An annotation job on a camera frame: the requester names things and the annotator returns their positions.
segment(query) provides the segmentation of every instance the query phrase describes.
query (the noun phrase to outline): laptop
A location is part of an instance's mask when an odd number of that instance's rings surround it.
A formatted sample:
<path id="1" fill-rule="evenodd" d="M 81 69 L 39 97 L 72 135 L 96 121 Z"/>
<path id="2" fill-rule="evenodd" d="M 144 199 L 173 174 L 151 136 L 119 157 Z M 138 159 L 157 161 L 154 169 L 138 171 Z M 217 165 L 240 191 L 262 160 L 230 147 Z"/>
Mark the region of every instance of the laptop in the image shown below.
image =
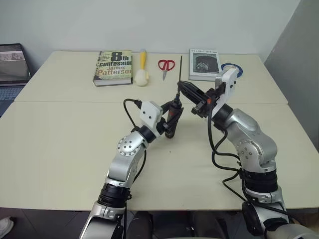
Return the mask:
<path id="1" fill-rule="evenodd" d="M 22 45 L 0 45 L 0 117 L 30 78 Z"/>

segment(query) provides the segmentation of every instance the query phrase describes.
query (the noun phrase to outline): laptop keyboard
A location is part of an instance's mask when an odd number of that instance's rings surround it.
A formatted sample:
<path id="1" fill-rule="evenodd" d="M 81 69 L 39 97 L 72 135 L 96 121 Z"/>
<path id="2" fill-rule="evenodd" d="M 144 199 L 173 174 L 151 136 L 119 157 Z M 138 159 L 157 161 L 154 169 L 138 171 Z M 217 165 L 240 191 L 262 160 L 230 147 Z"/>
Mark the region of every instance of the laptop keyboard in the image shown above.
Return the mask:
<path id="1" fill-rule="evenodd" d="M 20 93 L 22 90 L 22 87 L 15 87 L 15 88 L 0 88 L 0 101 L 5 101 L 5 100 L 14 100 L 17 95 Z"/>

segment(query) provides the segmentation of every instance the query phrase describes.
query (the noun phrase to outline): shoe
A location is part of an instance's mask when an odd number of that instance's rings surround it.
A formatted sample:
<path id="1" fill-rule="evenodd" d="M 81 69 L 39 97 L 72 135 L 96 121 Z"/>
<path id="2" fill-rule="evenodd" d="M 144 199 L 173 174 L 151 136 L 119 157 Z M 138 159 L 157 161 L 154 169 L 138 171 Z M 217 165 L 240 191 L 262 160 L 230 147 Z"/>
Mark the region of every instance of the shoe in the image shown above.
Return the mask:
<path id="1" fill-rule="evenodd" d="M 10 217 L 3 218 L 0 220 L 0 239 L 7 235 L 13 228 L 13 221 L 10 220 Z"/>

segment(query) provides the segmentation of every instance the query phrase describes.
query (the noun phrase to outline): blue tape roll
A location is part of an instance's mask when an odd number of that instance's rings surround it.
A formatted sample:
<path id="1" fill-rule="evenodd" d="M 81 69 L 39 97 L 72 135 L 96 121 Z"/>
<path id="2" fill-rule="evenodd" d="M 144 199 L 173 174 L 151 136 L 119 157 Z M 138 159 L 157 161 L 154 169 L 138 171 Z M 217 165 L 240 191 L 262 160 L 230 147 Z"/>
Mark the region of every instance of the blue tape roll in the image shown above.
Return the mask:
<path id="1" fill-rule="evenodd" d="M 239 65 L 236 65 L 233 63 L 224 63 L 221 65 L 221 70 L 223 70 L 225 66 L 234 66 L 234 67 L 238 68 L 239 73 L 237 74 L 237 78 L 241 77 L 241 75 L 243 74 L 243 68 L 241 68 Z"/>

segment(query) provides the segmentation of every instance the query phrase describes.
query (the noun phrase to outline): brush handle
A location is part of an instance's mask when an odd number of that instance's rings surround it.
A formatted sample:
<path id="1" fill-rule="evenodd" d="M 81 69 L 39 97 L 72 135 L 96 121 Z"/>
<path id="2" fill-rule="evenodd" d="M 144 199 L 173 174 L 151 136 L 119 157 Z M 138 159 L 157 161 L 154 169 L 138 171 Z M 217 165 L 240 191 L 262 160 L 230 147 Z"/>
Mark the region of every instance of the brush handle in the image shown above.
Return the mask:
<path id="1" fill-rule="evenodd" d="M 141 69 L 144 69 L 145 62 L 146 62 L 146 51 L 141 50 L 141 52 L 140 52 L 140 67 L 141 67 Z"/>

